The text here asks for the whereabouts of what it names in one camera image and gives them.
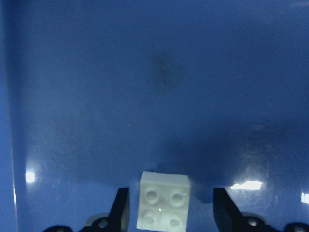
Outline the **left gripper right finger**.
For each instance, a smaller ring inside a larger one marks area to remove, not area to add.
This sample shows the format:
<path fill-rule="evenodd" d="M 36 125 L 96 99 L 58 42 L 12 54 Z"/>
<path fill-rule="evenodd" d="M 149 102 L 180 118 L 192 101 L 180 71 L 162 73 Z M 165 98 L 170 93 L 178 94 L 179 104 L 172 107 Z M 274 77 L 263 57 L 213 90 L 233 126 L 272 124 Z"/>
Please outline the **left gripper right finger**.
<path fill-rule="evenodd" d="M 213 189 L 213 217 L 220 232 L 237 232 L 243 214 L 224 188 Z"/>

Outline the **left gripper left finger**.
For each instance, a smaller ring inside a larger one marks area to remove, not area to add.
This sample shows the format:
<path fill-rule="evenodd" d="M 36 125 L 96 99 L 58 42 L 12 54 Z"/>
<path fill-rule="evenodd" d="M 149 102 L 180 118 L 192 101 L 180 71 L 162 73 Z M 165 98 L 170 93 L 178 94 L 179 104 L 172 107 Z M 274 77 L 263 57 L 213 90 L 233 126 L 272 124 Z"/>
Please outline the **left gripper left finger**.
<path fill-rule="evenodd" d="M 108 232 L 127 232 L 130 219 L 129 188 L 119 188 L 108 216 Z"/>

